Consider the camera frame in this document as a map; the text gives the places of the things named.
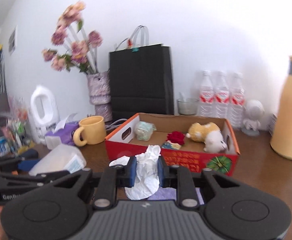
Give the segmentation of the white tissue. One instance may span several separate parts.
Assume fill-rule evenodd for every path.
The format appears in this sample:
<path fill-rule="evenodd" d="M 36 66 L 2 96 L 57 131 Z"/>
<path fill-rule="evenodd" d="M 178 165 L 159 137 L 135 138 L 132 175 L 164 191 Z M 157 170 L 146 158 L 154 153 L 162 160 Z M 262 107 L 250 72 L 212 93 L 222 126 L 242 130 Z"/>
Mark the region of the white tissue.
<path fill-rule="evenodd" d="M 125 187 L 130 200 L 142 200 L 151 197 L 160 187 L 157 162 L 161 155 L 158 145 L 149 145 L 144 153 L 136 155 L 136 177 L 133 187 Z"/>

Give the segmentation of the purple knitted pouch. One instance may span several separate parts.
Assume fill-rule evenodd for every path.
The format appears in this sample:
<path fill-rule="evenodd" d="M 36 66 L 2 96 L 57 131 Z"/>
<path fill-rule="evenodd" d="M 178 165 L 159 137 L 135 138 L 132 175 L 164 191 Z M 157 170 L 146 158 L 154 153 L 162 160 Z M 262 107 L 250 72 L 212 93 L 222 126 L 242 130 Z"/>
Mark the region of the purple knitted pouch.
<path fill-rule="evenodd" d="M 203 197 L 200 193 L 200 189 L 196 188 L 196 194 L 198 196 L 198 200 L 200 205 L 205 204 Z M 148 200 L 177 200 L 177 192 L 176 189 L 167 187 L 160 187 L 157 192 L 155 192 L 152 196 L 148 198 Z"/>

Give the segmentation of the clear plastic container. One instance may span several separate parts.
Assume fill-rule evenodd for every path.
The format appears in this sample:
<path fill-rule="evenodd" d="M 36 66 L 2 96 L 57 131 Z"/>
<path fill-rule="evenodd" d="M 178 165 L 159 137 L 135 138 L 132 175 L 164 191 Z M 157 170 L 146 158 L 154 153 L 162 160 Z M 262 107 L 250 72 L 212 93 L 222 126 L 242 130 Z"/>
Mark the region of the clear plastic container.
<path fill-rule="evenodd" d="M 36 176 L 57 171 L 74 173 L 85 168 L 86 164 L 86 159 L 77 147 L 60 144 L 42 158 L 29 171 L 29 175 Z"/>

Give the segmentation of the red rose ornament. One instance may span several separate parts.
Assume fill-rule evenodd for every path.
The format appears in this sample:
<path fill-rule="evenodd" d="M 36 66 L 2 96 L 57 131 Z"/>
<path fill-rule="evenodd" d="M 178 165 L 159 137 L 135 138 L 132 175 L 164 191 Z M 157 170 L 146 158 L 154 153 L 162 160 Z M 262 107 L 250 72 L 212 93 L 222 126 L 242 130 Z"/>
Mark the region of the red rose ornament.
<path fill-rule="evenodd" d="M 185 135 L 179 131 L 173 131 L 167 134 L 167 140 L 173 144 L 179 144 L 183 146 L 185 144 Z"/>

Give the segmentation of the green wrapped bundle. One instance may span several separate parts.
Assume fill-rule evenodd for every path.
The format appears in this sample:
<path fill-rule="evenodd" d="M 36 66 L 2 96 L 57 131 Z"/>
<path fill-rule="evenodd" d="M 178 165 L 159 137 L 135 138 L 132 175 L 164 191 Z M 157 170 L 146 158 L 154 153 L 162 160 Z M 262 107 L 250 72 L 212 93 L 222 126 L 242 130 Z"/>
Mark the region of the green wrapped bundle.
<path fill-rule="evenodd" d="M 141 141 L 149 141 L 156 130 L 154 124 L 145 121 L 139 121 L 134 127 L 135 136 L 137 140 Z"/>

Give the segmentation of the yellow ceramic mug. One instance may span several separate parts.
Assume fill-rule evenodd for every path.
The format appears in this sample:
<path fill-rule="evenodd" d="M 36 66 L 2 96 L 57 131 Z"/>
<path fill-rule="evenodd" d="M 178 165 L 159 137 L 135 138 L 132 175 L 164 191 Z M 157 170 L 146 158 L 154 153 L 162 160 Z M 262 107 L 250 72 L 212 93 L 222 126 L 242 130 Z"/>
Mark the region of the yellow ceramic mug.
<path fill-rule="evenodd" d="M 90 116 L 79 121 L 79 128 L 73 134 L 76 146 L 100 144 L 105 140 L 106 127 L 102 116 Z"/>

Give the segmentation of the clear glass cup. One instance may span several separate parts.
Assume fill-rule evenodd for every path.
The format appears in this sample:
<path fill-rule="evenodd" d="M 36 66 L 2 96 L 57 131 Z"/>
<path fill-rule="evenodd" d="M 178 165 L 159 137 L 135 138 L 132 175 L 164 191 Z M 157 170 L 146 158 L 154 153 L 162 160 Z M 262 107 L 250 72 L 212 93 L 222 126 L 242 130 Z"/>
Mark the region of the clear glass cup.
<path fill-rule="evenodd" d="M 177 99 L 177 110 L 179 115 L 197 115 L 198 99 L 185 98 Z"/>

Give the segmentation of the purple tissue pack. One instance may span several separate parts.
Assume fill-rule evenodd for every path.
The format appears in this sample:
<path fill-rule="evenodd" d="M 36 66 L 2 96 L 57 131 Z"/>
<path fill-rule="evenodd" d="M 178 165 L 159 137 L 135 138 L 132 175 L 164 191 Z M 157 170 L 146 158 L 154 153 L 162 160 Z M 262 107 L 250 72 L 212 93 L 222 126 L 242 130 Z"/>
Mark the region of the purple tissue pack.
<path fill-rule="evenodd" d="M 77 113 L 62 119 L 56 127 L 44 136 L 47 148 L 53 150 L 60 144 L 74 146 L 73 135 L 79 128 L 79 122 L 74 120 Z"/>

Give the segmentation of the white detergent bottle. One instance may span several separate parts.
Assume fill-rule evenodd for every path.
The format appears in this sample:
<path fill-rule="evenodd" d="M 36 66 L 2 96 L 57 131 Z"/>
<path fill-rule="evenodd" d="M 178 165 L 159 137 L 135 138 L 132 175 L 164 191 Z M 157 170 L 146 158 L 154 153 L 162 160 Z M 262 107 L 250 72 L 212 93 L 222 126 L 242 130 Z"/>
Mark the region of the white detergent bottle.
<path fill-rule="evenodd" d="M 54 94 L 42 85 L 36 86 L 30 98 L 30 110 L 38 139 L 45 144 L 45 135 L 53 131 L 60 121 Z"/>

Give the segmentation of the left water bottle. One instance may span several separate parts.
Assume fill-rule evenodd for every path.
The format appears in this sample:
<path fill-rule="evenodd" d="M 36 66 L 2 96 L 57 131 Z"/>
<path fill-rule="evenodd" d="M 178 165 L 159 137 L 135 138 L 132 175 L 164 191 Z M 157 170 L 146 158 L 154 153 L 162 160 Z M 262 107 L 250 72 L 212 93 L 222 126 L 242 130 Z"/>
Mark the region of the left water bottle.
<path fill-rule="evenodd" d="M 214 88 L 211 80 L 211 72 L 204 70 L 199 87 L 199 114 L 204 117 L 213 117 L 214 112 Z"/>

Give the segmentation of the water bottle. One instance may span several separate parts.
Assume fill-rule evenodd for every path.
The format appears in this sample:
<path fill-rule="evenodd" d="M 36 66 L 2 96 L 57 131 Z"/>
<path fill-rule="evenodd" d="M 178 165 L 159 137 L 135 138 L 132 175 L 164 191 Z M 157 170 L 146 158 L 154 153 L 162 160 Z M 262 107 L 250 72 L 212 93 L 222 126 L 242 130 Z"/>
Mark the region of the water bottle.
<path fill-rule="evenodd" d="M 243 107 L 245 103 L 245 89 L 243 88 L 243 76 L 234 73 L 230 83 L 230 108 L 229 121 L 234 129 L 242 126 Z"/>
<path fill-rule="evenodd" d="M 230 102 L 230 90 L 226 81 L 226 73 L 217 72 L 217 79 L 214 86 L 215 92 L 215 116 L 226 119 Z"/>
<path fill-rule="evenodd" d="M 199 87 L 199 114 L 204 117 L 213 117 L 214 112 L 214 88 L 211 80 L 211 72 L 204 70 Z"/>

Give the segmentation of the middle water bottle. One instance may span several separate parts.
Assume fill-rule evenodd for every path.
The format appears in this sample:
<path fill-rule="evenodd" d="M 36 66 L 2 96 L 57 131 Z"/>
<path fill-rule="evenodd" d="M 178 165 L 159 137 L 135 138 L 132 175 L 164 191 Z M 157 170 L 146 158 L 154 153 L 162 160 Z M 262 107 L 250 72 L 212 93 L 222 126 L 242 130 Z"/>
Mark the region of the middle water bottle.
<path fill-rule="evenodd" d="M 230 102 L 230 90 L 226 81 L 226 73 L 217 72 L 217 79 L 214 86 L 215 92 L 215 116 L 226 119 Z"/>

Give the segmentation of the purple textured vase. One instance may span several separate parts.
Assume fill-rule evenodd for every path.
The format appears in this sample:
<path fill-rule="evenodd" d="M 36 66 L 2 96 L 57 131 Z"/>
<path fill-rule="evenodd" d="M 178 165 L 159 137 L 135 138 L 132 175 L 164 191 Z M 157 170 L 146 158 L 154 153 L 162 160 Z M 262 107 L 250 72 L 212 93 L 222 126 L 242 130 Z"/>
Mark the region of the purple textured vase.
<path fill-rule="evenodd" d="M 112 120 L 109 72 L 87 75 L 90 103 L 95 115 L 102 116 L 105 122 Z"/>

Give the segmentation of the right water bottle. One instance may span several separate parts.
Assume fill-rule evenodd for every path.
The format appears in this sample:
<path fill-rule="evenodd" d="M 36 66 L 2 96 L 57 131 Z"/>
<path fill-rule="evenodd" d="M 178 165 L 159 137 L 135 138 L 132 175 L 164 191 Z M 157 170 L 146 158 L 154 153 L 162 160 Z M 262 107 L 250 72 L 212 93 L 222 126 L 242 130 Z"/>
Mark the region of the right water bottle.
<path fill-rule="evenodd" d="M 230 83 L 230 108 L 229 121 L 234 129 L 242 126 L 243 107 L 245 103 L 245 89 L 243 88 L 243 76 L 234 73 Z"/>

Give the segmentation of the white robot figurine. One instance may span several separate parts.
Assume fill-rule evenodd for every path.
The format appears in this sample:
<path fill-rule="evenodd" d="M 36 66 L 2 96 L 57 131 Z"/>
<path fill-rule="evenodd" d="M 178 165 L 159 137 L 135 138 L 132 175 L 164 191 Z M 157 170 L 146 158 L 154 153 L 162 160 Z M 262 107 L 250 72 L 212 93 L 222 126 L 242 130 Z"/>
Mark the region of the white robot figurine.
<path fill-rule="evenodd" d="M 242 132 L 248 136 L 260 135 L 260 120 L 264 116 L 264 107 L 258 100 L 248 100 L 244 105 Z"/>

